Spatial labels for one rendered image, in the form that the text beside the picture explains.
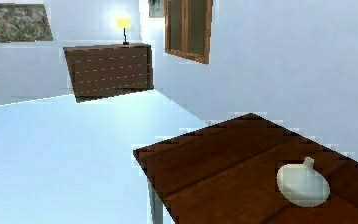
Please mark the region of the brown wooden table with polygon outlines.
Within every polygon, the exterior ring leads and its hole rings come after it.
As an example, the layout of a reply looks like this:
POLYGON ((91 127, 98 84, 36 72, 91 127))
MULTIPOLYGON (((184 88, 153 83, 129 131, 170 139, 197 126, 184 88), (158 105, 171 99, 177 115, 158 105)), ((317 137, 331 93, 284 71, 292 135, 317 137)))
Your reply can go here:
POLYGON ((135 150, 175 224, 358 224, 358 162, 247 114, 135 150), (331 194, 315 207, 286 200, 278 169, 306 157, 331 194))

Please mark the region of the brown chest of drawers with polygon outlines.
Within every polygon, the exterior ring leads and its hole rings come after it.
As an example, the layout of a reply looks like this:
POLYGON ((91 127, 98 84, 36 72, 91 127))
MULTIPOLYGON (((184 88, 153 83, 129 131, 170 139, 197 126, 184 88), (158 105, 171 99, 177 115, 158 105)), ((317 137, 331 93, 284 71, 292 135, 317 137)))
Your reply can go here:
POLYGON ((152 49, 144 43, 64 47, 77 103, 153 90, 152 49))

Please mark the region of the wooden framed window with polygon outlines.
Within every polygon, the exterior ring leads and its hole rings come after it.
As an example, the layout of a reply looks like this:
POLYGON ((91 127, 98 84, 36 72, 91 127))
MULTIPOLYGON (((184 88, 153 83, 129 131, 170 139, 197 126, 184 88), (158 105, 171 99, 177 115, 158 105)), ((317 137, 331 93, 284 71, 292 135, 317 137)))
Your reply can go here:
POLYGON ((165 52, 208 64, 213 0, 165 0, 165 52))

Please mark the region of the yellow table lamp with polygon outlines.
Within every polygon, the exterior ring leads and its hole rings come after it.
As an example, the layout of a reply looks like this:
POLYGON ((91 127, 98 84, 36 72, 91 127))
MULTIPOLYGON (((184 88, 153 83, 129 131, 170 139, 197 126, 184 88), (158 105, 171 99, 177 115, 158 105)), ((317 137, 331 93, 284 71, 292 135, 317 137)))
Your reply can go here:
POLYGON ((128 45, 126 30, 131 28, 131 21, 129 18, 118 18, 117 19, 117 28, 123 30, 123 44, 128 45))

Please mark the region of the small dark framed picture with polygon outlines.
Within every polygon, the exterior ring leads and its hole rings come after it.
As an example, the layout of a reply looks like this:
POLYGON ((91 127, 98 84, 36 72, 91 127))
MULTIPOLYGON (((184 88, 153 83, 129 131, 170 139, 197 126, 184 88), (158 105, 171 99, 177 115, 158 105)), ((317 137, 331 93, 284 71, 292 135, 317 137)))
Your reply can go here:
POLYGON ((149 0, 148 4, 150 18, 164 17, 164 0, 149 0))

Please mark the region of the white round vase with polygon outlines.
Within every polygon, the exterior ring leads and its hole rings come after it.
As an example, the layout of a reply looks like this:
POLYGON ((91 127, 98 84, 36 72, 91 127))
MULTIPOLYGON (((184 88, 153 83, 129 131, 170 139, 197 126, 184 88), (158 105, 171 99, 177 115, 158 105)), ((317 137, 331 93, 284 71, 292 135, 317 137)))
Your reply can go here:
POLYGON ((300 207, 318 206, 330 196, 329 183, 314 169, 311 157, 306 157, 301 164, 283 165, 276 179, 282 195, 300 207))

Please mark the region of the grey mottled framed picture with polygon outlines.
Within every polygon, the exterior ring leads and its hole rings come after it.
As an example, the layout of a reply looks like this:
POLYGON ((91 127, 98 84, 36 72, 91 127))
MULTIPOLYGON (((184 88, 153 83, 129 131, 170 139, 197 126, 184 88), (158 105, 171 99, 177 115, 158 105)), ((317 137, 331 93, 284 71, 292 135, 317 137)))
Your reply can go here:
POLYGON ((44 4, 0 3, 0 43, 52 40, 44 4))

